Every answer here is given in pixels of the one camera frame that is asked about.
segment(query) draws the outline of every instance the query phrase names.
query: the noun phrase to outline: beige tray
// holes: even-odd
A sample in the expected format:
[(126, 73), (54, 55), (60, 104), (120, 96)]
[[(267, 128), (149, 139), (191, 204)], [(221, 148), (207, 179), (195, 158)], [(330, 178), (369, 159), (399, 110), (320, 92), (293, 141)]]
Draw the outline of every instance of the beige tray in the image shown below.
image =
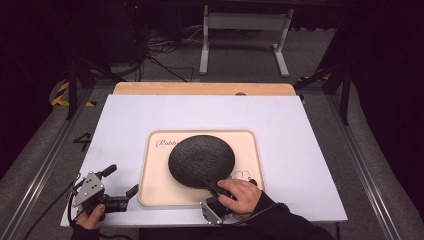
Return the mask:
[(147, 144), (144, 169), (140, 179), (139, 201), (146, 206), (198, 205), (210, 197), (203, 189), (178, 183), (168, 169), (168, 158), (175, 145), (191, 136), (211, 135), (227, 142), (236, 158), (232, 178), (257, 181), (265, 190), (255, 136), (248, 130), (169, 130), (153, 132)]

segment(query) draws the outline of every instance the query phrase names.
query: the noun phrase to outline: black dome object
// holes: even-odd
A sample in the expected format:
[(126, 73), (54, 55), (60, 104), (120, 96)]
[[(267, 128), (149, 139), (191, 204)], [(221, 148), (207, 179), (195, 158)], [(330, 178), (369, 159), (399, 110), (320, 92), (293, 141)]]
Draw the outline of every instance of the black dome object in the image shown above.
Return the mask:
[(192, 188), (205, 188), (203, 179), (218, 181), (233, 171), (233, 149), (224, 140), (197, 135), (178, 143), (172, 150), (168, 167), (179, 183)]

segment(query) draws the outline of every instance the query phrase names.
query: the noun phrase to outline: black sleeve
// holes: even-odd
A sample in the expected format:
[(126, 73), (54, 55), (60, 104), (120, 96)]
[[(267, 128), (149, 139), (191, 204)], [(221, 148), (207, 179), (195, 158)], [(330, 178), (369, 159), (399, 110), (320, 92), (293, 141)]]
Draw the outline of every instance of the black sleeve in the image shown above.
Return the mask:
[[(256, 205), (260, 212), (275, 204), (264, 192)], [(314, 226), (305, 218), (292, 214), (285, 205), (271, 208), (247, 221), (255, 230), (273, 239), (334, 240), (325, 229)]]
[(98, 240), (100, 237), (100, 229), (88, 230), (81, 225), (75, 225), (72, 232), (71, 240)]

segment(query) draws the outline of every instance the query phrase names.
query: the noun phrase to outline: person's arm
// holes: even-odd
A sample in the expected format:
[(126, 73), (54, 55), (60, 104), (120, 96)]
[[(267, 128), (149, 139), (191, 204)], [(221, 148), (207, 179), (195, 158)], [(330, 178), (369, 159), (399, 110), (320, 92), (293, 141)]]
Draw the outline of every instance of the person's arm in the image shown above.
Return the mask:
[(105, 211), (105, 205), (99, 204), (90, 214), (83, 212), (73, 227), (71, 240), (98, 240), (100, 237), (99, 219)]
[[(235, 217), (246, 219), (251, 213), (258, 213), (275, 205), (264, 192), (255, 185), (242, 180), (228, 179), (218, 182), (230, 191), (236, 200), (225, 195), (219, 201), (233, 210)], [(325, 229), (314, 226), (301, 216), (292, 214), (286, 205), (277, 205), (247, 221), (253, 229), (274, 239), (334, 240)]]

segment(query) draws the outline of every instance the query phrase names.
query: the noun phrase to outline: human hand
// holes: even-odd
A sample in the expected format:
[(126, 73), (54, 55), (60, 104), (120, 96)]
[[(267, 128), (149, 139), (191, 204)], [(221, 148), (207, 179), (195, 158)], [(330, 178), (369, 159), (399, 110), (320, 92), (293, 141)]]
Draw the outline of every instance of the human hand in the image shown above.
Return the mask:
[(218, 186), (228, 190), (236, 198), (231, 199), (224, 194), (218, 197), (219, 202), (235, 212), (234, 217), (239, 220), (248, 218), (255, 210), (262, 191), (254, 184), (239, 180), (226, 179), (218, 182)]
[(103, 216), (103, 213), (105, 212), (105, 205), (99, 204), (96, 208), (93, 209), (90, 216), (83, 212), (81, 213), (77, 218), (77, 224), (81, 225), (81, 227), (85, 229), (97, 229), (99, 228), (98, 222), (99, 219)]

